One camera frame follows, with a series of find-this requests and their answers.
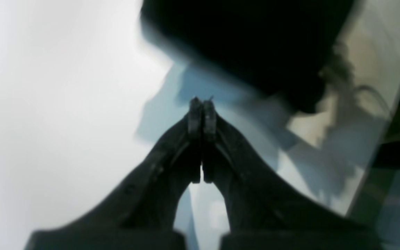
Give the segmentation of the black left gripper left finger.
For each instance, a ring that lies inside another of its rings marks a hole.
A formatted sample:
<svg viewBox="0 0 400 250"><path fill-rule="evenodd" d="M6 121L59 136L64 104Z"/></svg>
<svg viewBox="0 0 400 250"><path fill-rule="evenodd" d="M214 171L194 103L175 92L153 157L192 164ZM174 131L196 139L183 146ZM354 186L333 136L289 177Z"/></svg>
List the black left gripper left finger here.
<svg viewBox="0 0 400 250"><path fill-rule="evenodd" d="M100 204L61 228L34 232L25 249L186 249L173 225L182 194L200 181L202 111L192 99L188 113Z"/></svg>

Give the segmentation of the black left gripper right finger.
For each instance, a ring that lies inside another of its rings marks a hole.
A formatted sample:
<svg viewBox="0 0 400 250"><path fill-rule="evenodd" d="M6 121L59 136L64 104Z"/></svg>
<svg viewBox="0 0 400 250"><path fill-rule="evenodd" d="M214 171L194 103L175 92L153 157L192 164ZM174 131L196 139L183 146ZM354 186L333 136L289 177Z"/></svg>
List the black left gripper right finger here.
<svg viewBox="0 0 400 250"><path fill-rule="evenodd" d="M230 232L221 250L382 250L376 233L305 197L272 171L246 138L203 102L202 168L224 198Z"/></svg>

